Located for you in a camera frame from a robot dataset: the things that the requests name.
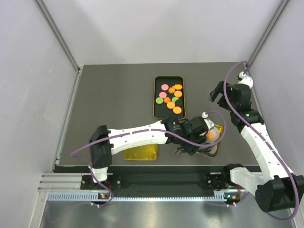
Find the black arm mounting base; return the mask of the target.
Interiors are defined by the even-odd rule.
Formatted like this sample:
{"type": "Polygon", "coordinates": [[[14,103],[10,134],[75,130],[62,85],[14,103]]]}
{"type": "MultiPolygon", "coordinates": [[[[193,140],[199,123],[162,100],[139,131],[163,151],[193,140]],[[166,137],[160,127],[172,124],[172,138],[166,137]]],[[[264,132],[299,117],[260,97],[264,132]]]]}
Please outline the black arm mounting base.
{"type": "Polygon", "coordinates": [[[210,173],[125,173],[111,174],[105,180],[97,181],[91,175],[82,177],[82,190],[97,190],[105,187],[114,191],[130,190],[131,187],[148,187],[160,189],[161,187],[172,186],[180,189],[190,186],[199,190],[223,190],[234,188],[232,184],[224,182],[220,174],[210,173]]]}

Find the steel serving tongs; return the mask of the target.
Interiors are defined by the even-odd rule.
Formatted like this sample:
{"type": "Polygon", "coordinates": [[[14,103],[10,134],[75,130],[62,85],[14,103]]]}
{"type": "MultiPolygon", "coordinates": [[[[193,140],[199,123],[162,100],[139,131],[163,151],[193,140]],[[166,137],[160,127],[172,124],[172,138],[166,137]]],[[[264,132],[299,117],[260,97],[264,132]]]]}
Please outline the steel serving tongs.
{"type": "Polygon", "coordinates": [[[216,154],[214,154],[213,156],[209,156],[209,155],[207,155],[206,153],[204,153],[204,148],[198,148],[195,152],[188,152],[188,151],[186,151],[185,149],[183,149],[182,147],[179,147],[179,148],[177,148],[176,149],[176,151],[174,152],[175,154],[182,154],[182,153],[186,153],[186,154],[189,154],[189,155],[194,155],[194,154],[201,154],[201,155],[205,155],[205,156],[208,156],[208,157],[215,157],[216,156],[216,154],[217,154],[217,152],[216,152],[216,154]]]}

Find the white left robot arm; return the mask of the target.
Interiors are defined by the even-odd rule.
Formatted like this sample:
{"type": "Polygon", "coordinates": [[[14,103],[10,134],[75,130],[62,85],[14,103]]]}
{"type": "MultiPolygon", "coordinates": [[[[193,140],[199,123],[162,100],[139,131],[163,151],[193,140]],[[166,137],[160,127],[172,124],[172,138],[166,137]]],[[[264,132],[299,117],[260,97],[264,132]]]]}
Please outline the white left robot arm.
{"type": "Polygon", "coordinates": [[[122,130],[100,126],[91,137],[90,146],[91,182],[97,188],[107,185],[107,170],[112,164],[112,156],[127,149],[150,144],[176,144],[179,150],[195,154],[207,144],[207,133],[215,127],[208,116],[194,117],[180,121],[169,117],[152,124],[122,130]]]}

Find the orange round cookie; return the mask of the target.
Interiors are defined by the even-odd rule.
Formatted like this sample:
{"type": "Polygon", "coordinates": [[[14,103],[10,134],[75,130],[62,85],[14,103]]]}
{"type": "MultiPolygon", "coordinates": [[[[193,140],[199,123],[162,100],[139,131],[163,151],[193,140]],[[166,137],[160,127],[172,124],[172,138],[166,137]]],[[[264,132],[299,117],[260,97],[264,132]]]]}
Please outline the orange round cookie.
{"type": "Polygon", "coordinates": [[[214,134],[212,133],[212,132],[208,132],[207,134],[206,134],[206,136],[207,136],[207,138],[209,139],[209,140],[214,140],[214,134]]]}

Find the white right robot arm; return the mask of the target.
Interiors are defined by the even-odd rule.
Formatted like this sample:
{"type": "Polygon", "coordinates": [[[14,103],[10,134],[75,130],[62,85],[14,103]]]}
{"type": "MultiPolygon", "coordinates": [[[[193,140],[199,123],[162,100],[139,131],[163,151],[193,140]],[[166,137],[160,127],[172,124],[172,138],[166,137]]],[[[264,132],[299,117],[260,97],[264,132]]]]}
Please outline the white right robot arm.
{"type": "Polygon", "coordinates": [[[222,97],[218,105],[230,112],[231,122],[248,143],[261,169],[259,177],[240,164],[224,167],[222,183],[227,188],[239,185],[252,194],[263,212],[294,208],[298,210],[304,194],[304,177],[295,175],[285,164],[268,136],[260,113],[251,105],[253,80],[245,76],[237,84],[220,81],[209,100],[222,97]]]}

